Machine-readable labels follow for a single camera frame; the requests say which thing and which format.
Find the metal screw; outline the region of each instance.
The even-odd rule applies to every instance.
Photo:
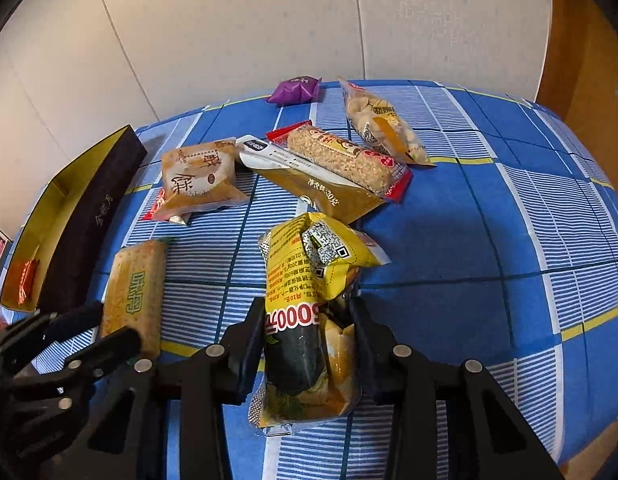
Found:
[[[150,359],[138,359],[138,361],[135,362],[134,369],[136,372],[141,374],[143,372],[148,372],[149,370],[151,370],[152,366],[153,363]]]
[[[393,347],[393,355],[396,357],[409,357],[411,355],[411,348],[407,345],[396,345]]]
[[[68,410],[69,408],[71,408],[72,404],[73,400],[71,400],[70,397],[63,397],[58,401],[58,408],[60,408],[61,410]]]
[[[225,353],[225,347],[222,345],[209,345],[205,348],[205,354],[209,357],[220,357]]]
[[[465,363],[465,368],[468,372],[477,374],[483,371],[483,364],[480,361],[476,361],[475,359],[469,359]]]

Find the purple candy wrapper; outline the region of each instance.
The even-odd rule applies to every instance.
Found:
[[[320,81],[308,75],[294,77],[283,81],[267,99],[267,103],[276,105],[297,105],[312,101],[318,97],[320,91]]]

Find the blue tablecloth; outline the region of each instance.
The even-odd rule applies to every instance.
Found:
[[[618,417],[614,189],[568,127],[539,105],[427,81],[357,83],[393,103],[438,164],[412,170],[403,203],[363,219],[362,229],[393,260],[366,269],[361,280],[373,316],[430,359],[485,363],[554,459],[570,458]],[[176,238],[164,283],[164,358],[216,342],[243,319],[265,288],[257,237],[291,218],[297,199],[262,177],[239,173],[238,187],[251,196],[247,205],[195,214],[189,227],[138,221],[161,186],[161,154],[263,136],[308,118],[361,142],[339,86],[322,87],[314,104],[277,108],[259,96],[138,131],[150,153],[114,218],[89,296],[102,298],[122,246]],[[57,368],[88,340],[86,334],[54,346],[36,365]],[[247,404],[225,409],[235,479],[382,477],[391,408],[363,398],[349,416],[265,441],[249,427]],[[178,408],[173,403],[174,414]],[[438,420],[439,477],[446,478],[443,402]],[[169,474],[178,477],[177,439],[169,445]]]

